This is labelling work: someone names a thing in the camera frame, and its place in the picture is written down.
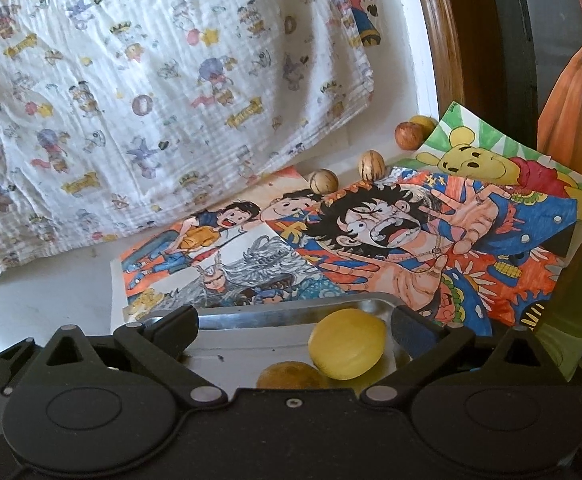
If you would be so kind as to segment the yellow lemon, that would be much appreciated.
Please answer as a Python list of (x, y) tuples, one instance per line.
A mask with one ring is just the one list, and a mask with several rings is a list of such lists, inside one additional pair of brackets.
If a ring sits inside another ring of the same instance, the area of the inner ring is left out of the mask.
[(349, 308), (317, 323), (307, 348), (324, 375), (345, 382), (364, 375), (380, 361), (386, 340), (387, 326), (381, 318)]

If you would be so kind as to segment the brown avocado-shaped mango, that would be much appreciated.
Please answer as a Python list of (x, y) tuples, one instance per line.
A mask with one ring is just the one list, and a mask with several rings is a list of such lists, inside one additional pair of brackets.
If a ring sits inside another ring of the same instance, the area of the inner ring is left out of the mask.
[(315, 367), (303, 362), (285, 361), (266, 367), (256, 381), (261, 389), (326, 389), (329, 382)]

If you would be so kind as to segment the striped pepino melon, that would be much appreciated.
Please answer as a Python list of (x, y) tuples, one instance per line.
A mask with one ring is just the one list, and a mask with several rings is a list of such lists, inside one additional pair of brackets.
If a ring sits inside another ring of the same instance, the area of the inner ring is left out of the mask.
[(358, 174), (361, 180), (376, 182), (387, 174), (384, 157), (375, 150), (365, 151), (358, 159)]
[(308, 177), (308, 186), (313, 193), (328, 195), (340, 187), (338, 176), (329, 169), (318, 169)]

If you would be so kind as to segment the green plastic stool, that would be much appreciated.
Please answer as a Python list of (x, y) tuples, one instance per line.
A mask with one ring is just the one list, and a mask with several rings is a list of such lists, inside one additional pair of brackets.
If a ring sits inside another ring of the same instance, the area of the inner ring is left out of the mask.
[(560, 277), (535, 334), (569, 382), (582, 360), (582, 263)]

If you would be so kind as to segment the silver metal tray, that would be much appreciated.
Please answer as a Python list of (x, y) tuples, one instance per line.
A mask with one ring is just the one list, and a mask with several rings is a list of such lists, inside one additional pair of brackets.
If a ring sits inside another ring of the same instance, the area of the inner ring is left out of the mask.
[(312, 362), (307, 346), (316, 324), (335, 311), (358, 309), (387, 326), (383, 356), (364, 375), (345, 382), (331, 379), (330, 384), (359, 392), (409, 362), (391, 334), (392, 315), (400, 304), (390, 295), (359, 294), (255, 307), (182, 307), (116, 325), (113, 340), (131, 370), (174, 391), (212, 387), (232, 396), (241, 387), (253, 388), (271, 364)]

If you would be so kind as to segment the colourful anime drawing sheet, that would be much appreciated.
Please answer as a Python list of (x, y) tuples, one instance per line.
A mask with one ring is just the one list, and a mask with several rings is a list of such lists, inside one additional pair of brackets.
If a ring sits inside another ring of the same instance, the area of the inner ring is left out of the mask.
[(340, 296), (385, 292), (435, 324), (490, 336), (537, 322), (576, 221), (570, 198), (396, 168), (329, 195), (287, 172), (164, 231), (176, 231), (172, 254), (267, 224)]

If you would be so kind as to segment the grey-haired character drawing sheet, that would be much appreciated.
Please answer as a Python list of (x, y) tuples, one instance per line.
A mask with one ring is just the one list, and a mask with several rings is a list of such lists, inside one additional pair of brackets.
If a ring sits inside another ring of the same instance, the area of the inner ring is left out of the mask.
[(342, 293), (267, 224), (231, 229), (209, 247), (170, 254), (175, 237), (175, 230), (164, 231), (111, 262), (113, 326), (183, 304), (267, 306)]

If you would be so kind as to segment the reddish brown round fruit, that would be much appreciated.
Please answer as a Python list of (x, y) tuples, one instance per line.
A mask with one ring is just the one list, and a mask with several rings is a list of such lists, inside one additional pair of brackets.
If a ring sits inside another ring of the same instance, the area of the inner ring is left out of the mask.
[(425, 140), (425, 129), (417, 122), (401, 122), (395, 128), (394, 138), (403, 151), (416, 151)]

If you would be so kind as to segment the yellow fruit behind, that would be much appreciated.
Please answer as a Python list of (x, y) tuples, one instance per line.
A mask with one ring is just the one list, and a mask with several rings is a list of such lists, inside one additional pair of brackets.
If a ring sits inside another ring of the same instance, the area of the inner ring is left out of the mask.
[(419, 125), (422, 128), (424, 136), (429, 136), (437, 126), (435, 119), (423, 115), (415, 115), (411, 117), (410, 122)]

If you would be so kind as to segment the white cartoon print cloth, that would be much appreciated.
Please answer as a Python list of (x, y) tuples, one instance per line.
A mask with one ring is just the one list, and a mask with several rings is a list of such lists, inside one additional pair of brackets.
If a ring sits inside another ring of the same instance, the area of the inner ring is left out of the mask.
[(0, 276), (163, 226), (373, 96), (363, 0), (0, 0)]

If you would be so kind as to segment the wooden frame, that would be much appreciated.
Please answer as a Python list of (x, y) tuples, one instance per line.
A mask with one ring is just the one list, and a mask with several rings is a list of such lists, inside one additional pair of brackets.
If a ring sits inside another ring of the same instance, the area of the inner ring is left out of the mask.
[(506, 116), (504, 49), (495, 0), (420, 0), (437, 109), (452, 102), (497, 126)]

